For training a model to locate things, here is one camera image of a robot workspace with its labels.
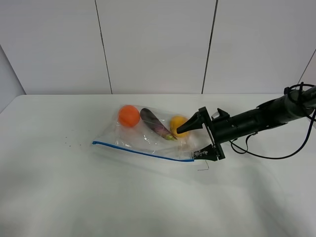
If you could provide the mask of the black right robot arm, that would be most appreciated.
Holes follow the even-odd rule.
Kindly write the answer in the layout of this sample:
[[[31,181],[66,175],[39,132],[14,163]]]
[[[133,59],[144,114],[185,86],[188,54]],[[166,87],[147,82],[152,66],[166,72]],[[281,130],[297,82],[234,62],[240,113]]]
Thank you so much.
[[[206,128],[211,144],[193,152],[192,159],[218,161],[225,158],[221,147],[223,143],[229,142],[238,154],[247,154],[248,149],[234,143],[238,138],[249,139],[260,131],[283,126],[300,118],[309,118],[310,127],[316,120],[316,87],[303,82],[286,87],[283,96],[233,117],[221,109],[210,116],[207,108],[202,107],[177,128],[177,133]]]

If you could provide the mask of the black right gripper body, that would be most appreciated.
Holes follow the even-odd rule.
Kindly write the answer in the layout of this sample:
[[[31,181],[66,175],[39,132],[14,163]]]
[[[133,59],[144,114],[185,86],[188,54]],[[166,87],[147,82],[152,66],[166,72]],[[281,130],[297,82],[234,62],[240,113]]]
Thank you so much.
[[[211,138],[211,144],[217,148],[218,160],[224,159],[221,144],[242,136],[242,127],[246,124],[246,118],[234,116],[221,121],[212,121],[206,107],[199,109],[198,112]]]

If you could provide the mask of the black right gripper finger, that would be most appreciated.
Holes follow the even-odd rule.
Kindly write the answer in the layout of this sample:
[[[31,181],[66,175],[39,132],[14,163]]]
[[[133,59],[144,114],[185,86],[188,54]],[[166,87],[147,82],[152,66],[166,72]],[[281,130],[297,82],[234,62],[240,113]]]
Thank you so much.
[[[193,152],[194,160],[209,160],[217,161],[218,160],[218,151],[216,146],[210,144],[207,147]]]
[[[196,112],[189,120],[177,128],[177,133],[182,134],[192,130],[202,129],[203,121],[199,112]]]

